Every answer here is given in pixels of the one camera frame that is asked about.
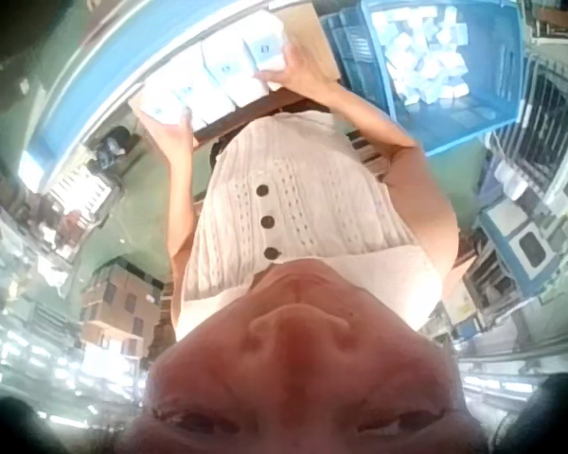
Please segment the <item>merchandise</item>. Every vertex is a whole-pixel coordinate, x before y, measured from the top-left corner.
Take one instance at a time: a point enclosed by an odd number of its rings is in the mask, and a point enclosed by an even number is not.
[[[396,94],[406,106],[432,104],[470,92],[469,72],[458,46],[469,43],[467,24],[454,6],[424,6],[371,14]]]
[[[244,107],[269,94],[267,85],[255,78],[253,57],[236,26],[208,37],[202,42],[202,51],[208,71],[238,106]]]
[[[202,49],[195,44],[174,57],[158,75],[192,111],[194,121],[206,124],[234,112],[231,99],[204,66]]]
[[[286,67],[282,47],[288,43],[288,37],[284,24],[276,16],[258,11],[238,21],[236,31],[248,46],[259,71],[282,71]],[[268,85],[272,90],[281,87],[273,82]]]

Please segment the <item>blue plastic basket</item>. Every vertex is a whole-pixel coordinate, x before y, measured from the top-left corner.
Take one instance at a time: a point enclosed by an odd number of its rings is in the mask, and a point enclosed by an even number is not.
[[[469,44],[458,47],[469,69],[463,79],[470,93],[453,101],[422,101],[406,108],[397,98],[385,67],[383,47],[371,14],[388,9],[453,5],[458,22],[468,26]],[[434,155],[518,116],[523,85],[524,45],[516,4],[508,0],[363,0],[342,9],[333,34],[334,51],[343,62],[349,86],[390,114],[428,155]]]

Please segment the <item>white knit blouse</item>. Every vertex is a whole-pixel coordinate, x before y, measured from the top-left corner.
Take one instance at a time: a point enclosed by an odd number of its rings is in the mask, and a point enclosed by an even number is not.
[[[318,258],[418,329],[441,279],[328,113],[247,126],[215,167],[183,282],[177,338],[243,295],[272,263]]]

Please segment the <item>woman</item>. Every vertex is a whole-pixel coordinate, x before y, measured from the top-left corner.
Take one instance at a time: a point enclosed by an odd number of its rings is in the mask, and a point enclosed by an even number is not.
[[[170,171],[178,339],[122,449],[475,452],[443,352],[416,334],[454,261],[453,210],[423,151],[294,46],[259,78],[342,114],[391,161],[384,184],[325,113],[260,118],[192,209],[193,137],[142,120]]]

